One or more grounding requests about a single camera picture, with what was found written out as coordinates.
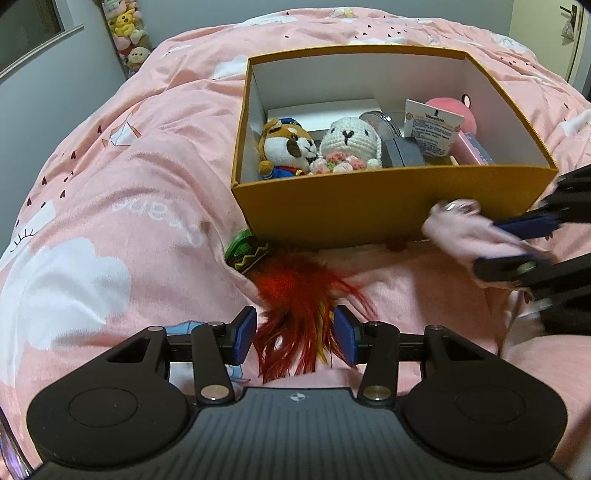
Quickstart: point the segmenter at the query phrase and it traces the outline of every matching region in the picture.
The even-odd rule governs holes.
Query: yellow plush toy
[[[113,29],[115,35],[118,37],[129,37],[135,31],[134,12],[135,10],[132,8],[117,17],[115,28]]]

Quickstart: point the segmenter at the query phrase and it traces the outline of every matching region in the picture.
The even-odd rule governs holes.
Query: gray wall
[[[289,8],[371,7],[405,17],[442,17],[509,34],[513,0],[142,0],[148,33],[157,45],[187,30],[238,23]]]
[[[66,29],[52,45],[0,80],[0,254],[46,159],[125,81],[102,14],[91,0],[58,0]]]

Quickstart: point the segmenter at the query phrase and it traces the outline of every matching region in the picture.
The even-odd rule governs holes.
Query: logo
[[[293,400],[295,403],[299,403],[301,401],[304,401],[305,399],[307,399],[308,397],[306,397],[303,393],[292,393],[290,395],[290,400]]]

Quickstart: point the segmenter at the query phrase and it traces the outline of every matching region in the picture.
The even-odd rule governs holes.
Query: circular pad
[[[402,413],[446,460],[507,470],[549,460],[567,420],[554,390],[500,361],[458,362],[435,373],[410,391]]]
[[[183,393],[164,378],[109,362],[50,385],[27,411],[42,460],[80,469],[120,467],[154,455],[188,420]]]
[[[135,395],[120,388],[92,388],[70,403],[70,415],[87,427],[112,427],[123,423],[138,409]]]

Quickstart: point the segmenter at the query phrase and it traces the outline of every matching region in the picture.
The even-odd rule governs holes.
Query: pink bedspread
[[[351,43],[470,51],[519,104],[562,170],[588,163],[591,129],[571,120],[589,103],[525,47],[478,28],[363,8],[302,9],[163,42],[57,147],[0,260],[0,404],[34,464],[25,412],[40,389],[149,325],[186,332],[191,322],[229,322],[244,305],[258,305],[253,285],[223,261],[246,227],[229,190],[246,59]],[[588,226],[567,226],[545,245],[568,258],[587,252],[590,238]],[[438,251],[371,246],[320,256],[350,272],[379,319],[403,332],[440,323],[492,351],[502,345],[506,294],[481,290]],[[562,465],[584,435],[591,406],[590,346],[591,338],[538,338],[505,353],[563,395],[570,422],[557,454]],[[274,385],[356,387],[360,374],[336,359],[332,367]],[[232,378],[260,384],[254,349]],[[406,365],[400,390],[418,380],[418,368]],[[0,478],[7,478],[2,468]]]

